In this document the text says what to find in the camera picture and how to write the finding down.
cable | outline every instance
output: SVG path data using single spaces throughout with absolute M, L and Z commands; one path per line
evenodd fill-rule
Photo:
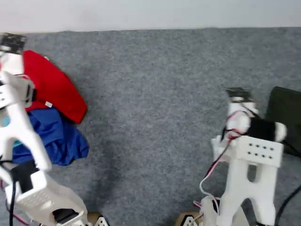
M 196 218 L 193 219 L 193 221 L 190 223 L 190 226 L 193 225 L 194 222 L 196 222 L 197 219 L 200 219 L 204 214 L 198 215 Z
M 228 150 L 229 146 L 230 146 L 230 143 L 232 142 L 232 140 L 236 139 L 238 137 L 230 137 L 229 138 L 229 141 L 227 143 L 227 146 L 225 147 L 225 149 L 223 150 L 223 152 L 218 156 L 218 158 L 211 164 L 211 166 L 209 167 L 207 173 L 205 174 L 204 178 L 202 179 L 202 181 L 199 183 L 199 188 L 201 190 L 201 192 L 204 194 L 204 195 L 208 195 L 212 198 L 212 200 L 214 201 L 214 204 L 216 206 L 216 212 L 217 212 L 217 215 L 219 215 L 219 206 L 218 206 L 218 203 L 217 203 L 217 200 L 216 198 L 209 192 L 206 192 L 204 189 L 203 189 L 203 182 L 211 175 L 211 173 L 213 172 L 213 170 L 215 169 L 216 165 L 218 164 L 219 160 L 221 159 L 221 157 L 225 154 L 225 152 Z
M 282 203 L 282 205 L 280 206 L 276 218 L 275 218 L 275 226 L 279 226 L 279 221 L 280 218 L 284 212 L 284 209 L 286 208 L 287 204 L 289 203 L 289 201 L 298 193 L 301 191 L 301 185 L 299 185 L 299 187 L 297 187 Z
M 0 167 L 2 167 L 10 175 L 11 180 L 13 182 L 12 183 L 13 191 L 12 191 L 11 202 L 10 202 L 10 207 L 9 207 L 9 226 L 13 226 L 13 224 L 14 224 L 14 222 L 13 222 L 13 219 L 14 219 L 14 206 L 15 206 L 15 198 L 16 198 L 16 181 L 14 180 L 10 170 L 3 165 L 4 163 L 8 163 L 8 162 L 11 163 L 12 161 L 11 160 L 2 160 L 2 157 L 3 156 L 0 155 Z
M 298 151 L 293 145 L 291 145 L 290 143 L 287 142 L 287 140 L 284 140 L 282 142 L 284 145 L 288 146 L 289 148 L 291 148 L 294 152 L 297 153 L 297 156 L 299 158 L 301 158 L 301 153 L 300 151 Z M 301 191 L 301 185 L 299 185 L 299 187 L 297 187 L 281 204 L 277 214 L 276 214 L 276 218 L 275 218 L 275 226 L 279 226 L 279 222 L 280 222 L 280 218 L 286 208 L 286 206 L 288 205 L 288 203 L 290 202 L 290 200 L 292 200 L 292 198 L 298 194 Z
M 301 152 L 298 151 L 293 145 L 291 145 L 290 143 L 288 143 L 287 140 L 282 141 L 282 143 L 284 145 L 288 146 L 290 149 L 292 149 L 296 153 L 297 157 L 301 158 Z
M 255 113 L 254 111 L 252 111 L 250 108 L 246 107 L 242 102 L 240 102 L 240 104 L 241 104 L 245 109 L 247 109 L 249 112 L 251 112 L 251 113 L 254 115 L 255 118 L 258 118 L 258 119 L 261 118 L 258 114 L 256 114 L 256 113 Z
M 26 79 L 30 80 L 30 77 L 27 74 L 15 74 L 15 76 L 18 78 L 25 77 Z

black cable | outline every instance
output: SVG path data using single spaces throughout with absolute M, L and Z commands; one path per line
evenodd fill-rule
M 284 140 L 282 142 L 284 145 L 288 146 L 289 148 L 291 148 L 294 152 L 296 152 L 297 156 L 299 158 L 301 158 L 301 153 L 300 151 L 298 151 L 293 145 L 291 145 L 290 143 L 287 142 L 287 140 Z M 301 185 L 299 185 L 299 187 L 297 187 L 281 204 L 277 214 L 276 214 L 276 218 L 275 218 L 275 226 L 279 226 L 279 222 L 280 222 L 280 218 L 286 208 L 286 206 L 288 205 L 288 203 L 290 202 L 290 200 L 292 200 L 292 198 L 298 194 L 301 191 Z
M 9 207 L 9 226 L 13 226 L 14 219 L 14 207 L 16 198 L 16 182 L 13 180 L 13 193 L 11 195 L 10 207 Z
M 9 226 L 13 226 L 13 218 L 14 218 L 14 206 L 15 206 L 15 198 L 16 198 L 16 182 L 8 168 L 6 168 L 3 164 L 4 163 L 11 163 L 11 160 L 1 160 L 2 155 L 0 155 L 0 167 L 2 167 L 11 177 L 11 180 L 13 182 L 13 192 L 11 196 L 11 202 L 10 202 L 10 208 L 9 208 Z
M 282 143 L 283 143 L 284 145 L 288 146 L 290 149 L 292 149 L 292 150 L 296 153 L 295 156 L 301 158 L 301 152 L 298 151 L 298 150 L 297 150 L 294 146 L 292 146 L 290 143 L 288 143 L 287 140 L 284 140 Z
M 280 221 L 280 218 L 284 212 L 284 209 L 286 208 L 287 204 L 289 203 L 289 201 L 299 192 L 301 191 L 301 185 L 299 187 L 297 187 L 296 190 L 293 191 L 293 193 L 291 193 L 285 200 L 284 202 L 282 203 L 282 205 L 280 206 L 278 212 L 277 212 L 277 215 L 276 215 L 276 218 L 275 218 L 275 226 L 279 226 L 279 221 Z
M 261 117 L 259 116 L 259 114 L 256 114 L 254 111 L 252 111 L 250 108 L 246 107 L 242 102 L 240 102 L 240 104 L 247 109 L 249 112 L 251 112 L 255 118 L 261 119 Z

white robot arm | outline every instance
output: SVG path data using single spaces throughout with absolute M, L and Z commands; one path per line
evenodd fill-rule
M 219 161 L 229 163 L 227 184 L 219 200 L 219 214 L 213 210 L 212 197 L 202 200 L 203 226 L 249 226 L 241 209 L 247 198 L 257 224 L 273 226 L 274 191 L 283 152 L 280 142 L 286 136 L 286 127 L 259 119 L 247 90 L 231 88 L 227 92 L 231 100 L 226 127 L 222 136 L 212 139 L 214 160 L 220 157 Z M 254 181 L 247 177 L 249 165 L 256 166 Z
M 8 184 L 8 203 L 46 226 L 106 226 L 101 216 L 91 223 L 81 198 L 47 174 L 52 164 L 24 109 L 30 106 L 34 94 L 34 84 L 23 75 L 24 42 L 24 36 L 6 34 L 0 44 L 4 51 L 0 57 L 0 121 L 9 117 L 9 124 L 0 127 L 0 178 Z M 19 165 L 9 162 L 15 140 L 30 149 L 34 161 Z

